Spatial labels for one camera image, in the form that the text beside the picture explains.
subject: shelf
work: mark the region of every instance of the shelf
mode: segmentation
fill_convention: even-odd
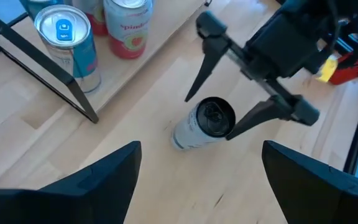
[[[95,36],[94,41],[98,53],[102,84],[96,91],[86,95],[92,107],[96,111],[99,111],[155,55],[172,34],[174,34],[203,3],[204,0],[156,0],[146,50],[140,58],[135,60],[121,60],[117,58],[109,50],[108,38]],[[12,28],[49,56],[46,47],[28,17]],[[1,35],[0,46],[35,71],[63,95],[80,106],[64,84]]]

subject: wooden tabletop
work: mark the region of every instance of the wooden tabletop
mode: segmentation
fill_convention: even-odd
[[[278,7],[273,0],[215,0],[210,9],[243,44]],[[223,58],[197,95],[184,102],[203,59],[196,16],[99,112],[96,125],[42,86],[25,91],[18,84],[29,82],[25,75],[11,75],[21,81],[6,87],[10,97],[0,93],[0,99],[28,101],[0,115],[0,187],[41,188],[140,140],[143,158],[127,224],[285,223],[262,165],[263,141],[273,139],[342,169],[358,122],[358,79],[331,86],[301,70],[280,81],[320,110],[312,127],[273,120],[232,141],[176,151],[170,144],[173,127],[203,98],[224,98],[240,119],[268,97]]]

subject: soda can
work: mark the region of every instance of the soda can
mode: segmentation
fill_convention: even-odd
[[[29,14],[32,20],[35,19],[38,12],[43,8],[52,6],[55,4],[62,4],[63,0],[20,0],[25,11]]]
[[[203,99],[173,129],[171,142],[180,151],[222,141],[236,125],[230,104],[219,97]]]
[[[85,93],[101,83],[91,24],[79,9],[55,5],[42,9],[34,20],[49,54],[73,75]]]
[[[93,34],[107,35],[106,21],[104,20],[103,0],[71,0],[72,6],[85,13],[91,22]]]
[[[120,58],[140,57],[149,34],[152,0],[104,0],[109,46]]]

